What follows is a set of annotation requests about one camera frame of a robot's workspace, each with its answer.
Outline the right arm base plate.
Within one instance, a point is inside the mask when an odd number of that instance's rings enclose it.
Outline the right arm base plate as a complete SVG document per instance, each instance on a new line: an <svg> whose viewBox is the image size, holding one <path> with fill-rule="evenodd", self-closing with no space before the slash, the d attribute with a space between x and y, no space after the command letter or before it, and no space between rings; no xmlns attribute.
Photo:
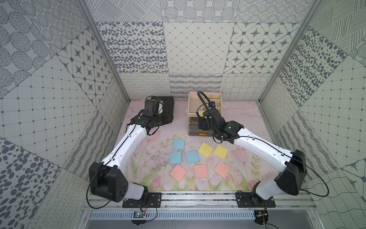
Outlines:
<svg viewBox="0 0 366 229"><path fill-rule="evenodd" d="M275 208L276 204L273 198L263 200L251 192L237 191L235 199L239 208Z"/></svg>

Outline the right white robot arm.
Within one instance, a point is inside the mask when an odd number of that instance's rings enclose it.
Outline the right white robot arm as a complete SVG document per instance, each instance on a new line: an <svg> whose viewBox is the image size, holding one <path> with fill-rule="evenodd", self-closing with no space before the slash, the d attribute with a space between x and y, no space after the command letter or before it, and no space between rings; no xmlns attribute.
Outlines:
<svg viewBox="0 0 366 229"><path fill-rule="evenodd" d="M263 203L274 195L286 193L297 196L307 175L305 154L299 150L294 152L276 146L257 135L236 121L225 121L219 111L209 107L196 112L199 120L206 122L213 138L221 142L243 147L270 163L277 175L265 182L257 182L250 193L250 199Z"/></svg>

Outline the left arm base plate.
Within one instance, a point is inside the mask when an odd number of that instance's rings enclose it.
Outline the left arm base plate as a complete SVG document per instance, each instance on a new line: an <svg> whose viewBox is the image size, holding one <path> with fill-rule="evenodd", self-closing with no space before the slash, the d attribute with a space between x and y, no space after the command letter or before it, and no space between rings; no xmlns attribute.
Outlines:
<svg viewBox="0 0 366 229"><path fill-rule="evenodd" d="M148 192L143 194L139 200L125 199L123 201L123 208L160 208L162 202L161 192Z"/></svg>

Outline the grey transparent drawer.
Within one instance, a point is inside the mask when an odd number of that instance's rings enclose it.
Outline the grey transparent drawer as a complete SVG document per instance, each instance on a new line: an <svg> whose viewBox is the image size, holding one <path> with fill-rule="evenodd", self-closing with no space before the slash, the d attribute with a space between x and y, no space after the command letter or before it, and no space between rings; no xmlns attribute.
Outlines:
<svg viewBox="0 0 366 229"><path fill-rule="evenodd" d="M198 117L197 116L188 117L188 126L198 128Z"/></svg>

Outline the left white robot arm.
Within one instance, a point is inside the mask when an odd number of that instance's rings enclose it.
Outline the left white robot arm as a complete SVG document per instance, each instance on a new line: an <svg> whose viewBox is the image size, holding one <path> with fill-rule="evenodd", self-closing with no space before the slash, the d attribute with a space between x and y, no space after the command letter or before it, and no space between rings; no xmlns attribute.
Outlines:
<svg viewBox="0 0 366 229"><path fill-rule="evenodd" d="M102 162L94 162L90 166L90 184L87 191L114 202L124 199L146 202L148 188L129 182L123 172L138 145L149 135L149 131L155 127L170 124L172 121L171 111L163 111L160 114L140 111L131 119L124 137L112 152Z"/></svg>

